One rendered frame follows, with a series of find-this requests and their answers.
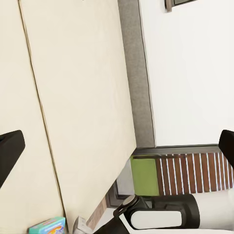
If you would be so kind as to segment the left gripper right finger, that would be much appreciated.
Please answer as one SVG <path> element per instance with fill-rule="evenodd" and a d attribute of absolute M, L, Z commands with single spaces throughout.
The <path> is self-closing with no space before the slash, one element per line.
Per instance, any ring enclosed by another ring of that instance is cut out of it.
<path fill-rule="evenodd" d="M 234 132 L 223 130 L 218 146 L 234 169 Z"/>

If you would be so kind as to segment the board game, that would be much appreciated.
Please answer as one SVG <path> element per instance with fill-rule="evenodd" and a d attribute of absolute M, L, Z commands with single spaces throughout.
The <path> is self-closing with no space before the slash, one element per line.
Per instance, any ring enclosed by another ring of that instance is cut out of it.
<path fill-rule="evenodd" d="M 65 217 L 54 217 L 29 228 L 29 234 L 64 234 Z"/>

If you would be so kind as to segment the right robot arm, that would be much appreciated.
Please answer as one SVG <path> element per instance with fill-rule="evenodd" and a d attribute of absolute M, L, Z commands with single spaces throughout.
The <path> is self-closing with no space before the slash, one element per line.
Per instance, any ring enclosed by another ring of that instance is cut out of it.
<path fill-rule="evenodd" d="M 234 231 L 234 188 L 196 194 L 152 196 L 149 208 L 141 196 L 129 196 L 113 218 L 93 233 L 78 216 L 72 234 L 130 234 L 119 218 L 124 214 L 133 230 L 212 229 Z"/>

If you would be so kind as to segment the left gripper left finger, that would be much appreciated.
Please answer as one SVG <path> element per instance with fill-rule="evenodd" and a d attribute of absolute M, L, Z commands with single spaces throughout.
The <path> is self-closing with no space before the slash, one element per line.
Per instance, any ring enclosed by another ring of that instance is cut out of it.
<path fill-rule="evenodd" d="M 0 188 L 25 149 L 21 130 L 0 135 Z"/>

